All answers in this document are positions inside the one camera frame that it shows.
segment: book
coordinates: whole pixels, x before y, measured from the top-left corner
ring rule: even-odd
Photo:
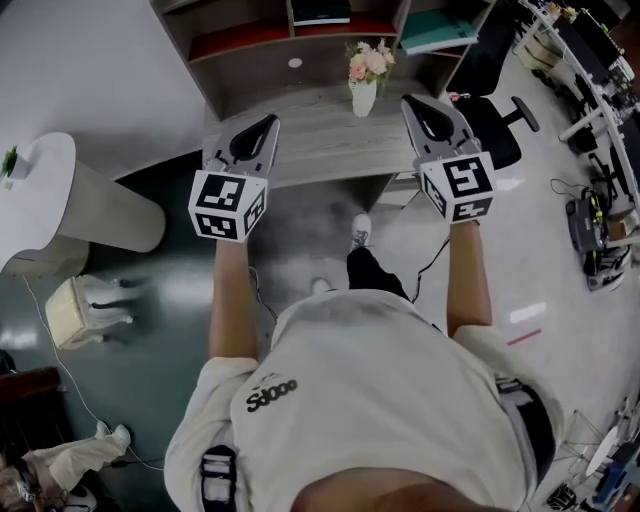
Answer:
[[[477,42],[478,34],[468,21],[441,9],[410,14],[401,39],[407,55]]]
[[[291,0],[293,26],[349,23],[349,0]]]

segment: green book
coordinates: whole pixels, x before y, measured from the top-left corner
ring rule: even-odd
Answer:
[[[478,34],[468,21],[436,9],[410,14],[401,42],[407,55],[417,55],[477,43]]]

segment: white t-shirt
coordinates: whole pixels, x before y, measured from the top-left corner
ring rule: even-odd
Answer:
[[[414,471],[516,510],[529,489],[494,371],[536,388],[557,442],[563,415],[501,345],[480,327],[452,341],[387,292],[310,297],[282,314],[260,366],[205,365],[167,452],[167,489],[183,512],[204,510],[200,459],[233,442],[241,511],[288,511],[307,485],[352,468]]]

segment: white tile floor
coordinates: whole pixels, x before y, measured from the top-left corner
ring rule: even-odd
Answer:
[[[628,268],[622,286],[612,293],[589,292],[582,262],[571,246],[565,197],[554,194],[549,186],[551,178],[588,184],[587,166],[558,140],[558,134],[570,123],[553,93],[509,55],[491,99],[501,113],[507,114],[513,109],[512,95],[525,100],[541,130],[532,133],[524,121],[512,126],[523,158],[500,171],[500,185],[505,190],[494,201],[492,217],[482,223],[495,323],[504,333],[505,342],[541,329],[538,335],[509,350],[517,352],[547,381],[568,415],[580,409],[593,423],[605,428],[621,398],[631,386],[640,384],[636,378],[640,367],[640,290],[636,274]],[[290,221],[299,232],[308,235],[304,253],[295,248],[282,253],[284,241],[276,241],[274,247],[279,249],[265,255],[260,265],[265,299],[278,312],[308,294],[312,276],[329,278],[337,288],[347,287],[346,252],[341,252],[341,244],[329,243],[335,254],[331,247],[321,247],[323,240],[326,243],[328,238],[335,239],[336,232],[345,234],[344,251],[348,246],[345,211],[330,213],[335,214],[333,221],[323,220],[313,228],[304,214]],[[268,222],[275,222],[277,214],[273,209],[270,214]],[[416,273],[440,248],[448,233],[447,225],[424,196],[399,214],[378,211],[372,217],[374,255],[385,270],[398,275],[407,294],[412,295]],[[317,251],[308,247],[310,240],[319,244]],[[448,249],[424,274],[416,303],[418,310],[440,327],[446,325],[447,278]],[[523,308],[531,308],[527,311],[537,314],[514,323],[514,312]],[[574,432],[574,439],[583,435]],[[553,465],[532,500],[534,510],[567,478],[571,462]]]

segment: black cable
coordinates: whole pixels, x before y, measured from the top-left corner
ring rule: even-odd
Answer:
[[[442,251],[444,251],[444,248],[449,245],[450,239],[449,237],[447,237],[447,239],[444,241],[444,243],[442,244],[442,247],[440,247],[440,250],[438,251],[438,253],[436,254],[436,256],[431,260],[431,263],[429,263],[426,267],[424,267],[422,270],[420,270],[418,272],[418,282],[416,283],[416,293],[413,295],[413,299],[411,300],[412,304],[415,304],[416,301],[418,300],[418,297],[420,296],[420,281],[422,281],[422,273],[426,272],[427,270],[429,270],[433,264],[436,262],[436,260],[438,259],[438,256],[440,256],[440,254],[442,253]]]
[[[132,464],[151,464],[153,462],[158,462],[164,460],[164,457],[160,457],[157,459],[150,460],[117,460],[105,466],[105,468],[124,468],[125,466],[131,466]]]
[[[262,295],[260,294],[260,278],[258,277],[258,271],[254,267],[249,267],[249,275],[253,279],[253,284],[256,287],[256,299],[269,312],[271,318],[273,318],[273,321],[275,323],[278,323],[278,315],[276,315],[275,311],[273,311],[273,309],[271,309],[271,307],[262,300]]]
[[[569,197],[573,197],[574,199],[577,199],[578,201],[581,199],[580,197],[572,194],[571,192],[558,192],[555,188],[553,188],[553,182],[554,181],[559,181],[560,183],[562,183],[565,187],[567,188],[577,188],[577,187],[581,187],[582,190],[584,189],[588,189],[590,187],[587,187],[586,185],[569,185],[566,181],[562,181],[561,179],[558,178],[552,178],[549,180],[549,186],[551,187],[551,190],[553,191],[554,194],[558,194],[559,196],[569,196]]]

